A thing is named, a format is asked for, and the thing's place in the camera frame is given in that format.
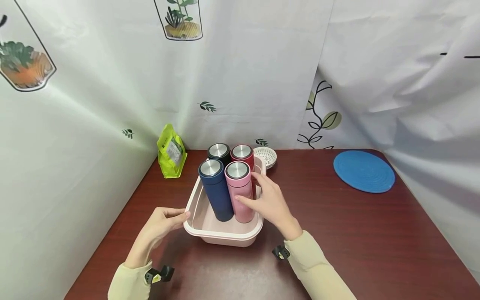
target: pink plastic basin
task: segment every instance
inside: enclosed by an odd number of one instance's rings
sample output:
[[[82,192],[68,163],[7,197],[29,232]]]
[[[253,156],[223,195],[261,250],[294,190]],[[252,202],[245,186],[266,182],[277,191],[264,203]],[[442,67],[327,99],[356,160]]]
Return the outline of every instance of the pink plastic basin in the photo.
[[[255,156],[255,172],[266,174],[266,163],[258,156]],[[259,198],[262,195],[262,189],[256,186],[256,191]],[[183,223],[185,230],[210,244],[248,247],[253,244],[264,225],[264,219],[258,213],[255,213],[252,221],[248,223],[240,223],[234,217],[227,222],[218,221],[200,177],[195,183],[186,209],[192,216]]]

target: white curtain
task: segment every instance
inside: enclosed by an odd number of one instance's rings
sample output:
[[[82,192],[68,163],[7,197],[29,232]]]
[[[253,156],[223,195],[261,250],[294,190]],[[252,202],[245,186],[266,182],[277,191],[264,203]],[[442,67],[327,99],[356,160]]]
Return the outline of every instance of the white curtain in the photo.
[[[336,0],[318,69],[477,281],[479,12],[474,0]]]
[[[3,1],[2,299],[63,298],[166,123],[191,149],[293,148],[332,3]]]
[[[5,0],[0,294],[62,299],[154,161],[166,123],[190,149],[385,152],[479,280],[479,9]]]

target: white woven basket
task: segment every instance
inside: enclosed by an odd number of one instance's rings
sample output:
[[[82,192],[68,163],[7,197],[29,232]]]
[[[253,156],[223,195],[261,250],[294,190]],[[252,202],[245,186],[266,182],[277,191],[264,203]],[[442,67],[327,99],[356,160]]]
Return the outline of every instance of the white woven basket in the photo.
[[[267,163],[267,170],[273,167],[276,162],[276,153],[272,148],[257,147],[253,150],[253,153],[256,156],[260,156],[265,160],[265,162]]]

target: black clip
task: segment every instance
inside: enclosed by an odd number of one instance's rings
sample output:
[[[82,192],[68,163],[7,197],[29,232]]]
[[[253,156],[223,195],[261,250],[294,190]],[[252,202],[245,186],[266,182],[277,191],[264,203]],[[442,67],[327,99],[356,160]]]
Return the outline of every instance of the black clip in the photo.
[[[276,246],[275,249],[272,250],[272,253],[279,261],[290,257],[290,252],[282,245]]]
[[[163,266],[161,271],[150,269],[145,273],[145,281],[147,284],[153,284],[158,281],[169,282],[172,279],[174,268],[170,266]]]

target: green snack bag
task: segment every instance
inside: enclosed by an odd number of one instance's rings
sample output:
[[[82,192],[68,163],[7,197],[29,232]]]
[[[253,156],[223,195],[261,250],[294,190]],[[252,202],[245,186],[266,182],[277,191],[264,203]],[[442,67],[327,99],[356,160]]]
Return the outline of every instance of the green snack bag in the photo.
[[[180,136],[173,130],[172,124],[165,125],[156,145],[158,147],[158,163],[163,177],[180,177],[187,159],[187,152]]]

